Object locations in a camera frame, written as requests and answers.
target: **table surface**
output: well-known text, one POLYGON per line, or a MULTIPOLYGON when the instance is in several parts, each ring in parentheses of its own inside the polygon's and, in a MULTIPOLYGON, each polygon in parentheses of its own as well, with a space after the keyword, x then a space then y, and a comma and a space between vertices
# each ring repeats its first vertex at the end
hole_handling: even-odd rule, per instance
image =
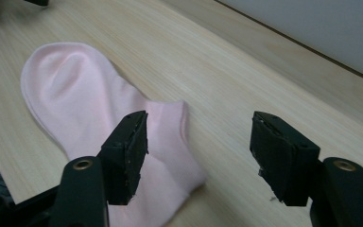
POLYGON ((147 97, 185 100, 189 141, 209 179, 168 226, 311 226, 285 207, 249 151, 254 111, 279 115, 321 147, 363 166, 363 77, 210 0, 52 0, 0 7, 0 171, 16 202, 59 183, 67 160, 20 91, 39 46, 83 42, 147 97))

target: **wooden table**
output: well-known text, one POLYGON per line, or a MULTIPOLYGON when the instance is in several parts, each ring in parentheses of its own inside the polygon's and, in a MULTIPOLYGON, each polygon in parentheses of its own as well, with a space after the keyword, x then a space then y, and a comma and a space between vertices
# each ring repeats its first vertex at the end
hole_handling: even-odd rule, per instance
POLYGON ((83 42, 147 97, 185 100, 190 144, 209 179, 168 226, 311 226, 257 175, 254 111, 281 116, 321 148, 363 165, 363 77, 210 0, 19 0, 0 9, 0 171, 16 202, 58 184, 67 160, 20 91, 30 54, 83 42))

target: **pink cloth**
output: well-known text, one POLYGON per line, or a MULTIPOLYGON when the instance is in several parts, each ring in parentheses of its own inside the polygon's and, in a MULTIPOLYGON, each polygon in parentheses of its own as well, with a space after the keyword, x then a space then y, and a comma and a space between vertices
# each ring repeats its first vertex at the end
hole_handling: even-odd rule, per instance
POLYGON ((162 226, 205 182, 186 140, 186 104, 147 100, 89 45, 41 46, 26 62, 21 87, 35 119, 70 160, 96 156, 125 115, 148 112, 141 180, 128 206, 109 207, 111 226, 162 226))

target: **brass screw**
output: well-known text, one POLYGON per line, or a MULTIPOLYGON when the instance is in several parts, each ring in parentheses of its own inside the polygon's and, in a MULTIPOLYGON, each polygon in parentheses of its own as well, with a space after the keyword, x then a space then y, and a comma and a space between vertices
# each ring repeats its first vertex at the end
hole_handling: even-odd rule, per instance
POLYGON ((333 162, 333 164, 334 164, 336 167, 338 167, 338 168, 340 168, 340 169, 343 169, 343 170, 345 170, 345 171, 349 171, 349 172, 354 172, 354 171, 356 171, 356 167, 355 167, 355 166, 353 166, 352 164, 350 164, 350 163, 348 163, 348 162, 346 162, 346 161, 343 161, 343 160, 335 160, 335 161, 333 162))
POLYGON ((73 164, 73 169, 75 170, 83 170, 93 165, 93 161, 88 159, 80 160, 73 164))

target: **light wood tabletop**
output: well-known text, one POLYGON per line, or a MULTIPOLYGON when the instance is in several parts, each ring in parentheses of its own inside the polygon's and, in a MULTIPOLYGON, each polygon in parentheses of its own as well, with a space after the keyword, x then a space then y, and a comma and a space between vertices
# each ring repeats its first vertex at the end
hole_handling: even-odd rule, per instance
POLYGON ((16 202, 59 183, 61 148, 33 120, 22 68, 43 44, 82 42, 153 100, 185 100, 189 142, 208 174, 168 226, 311 226, 258 176, 254 111, 282 117, 320 158, 363 166, 363 77, 211 0, 20 0, 0 7, 0 171, 16 202))

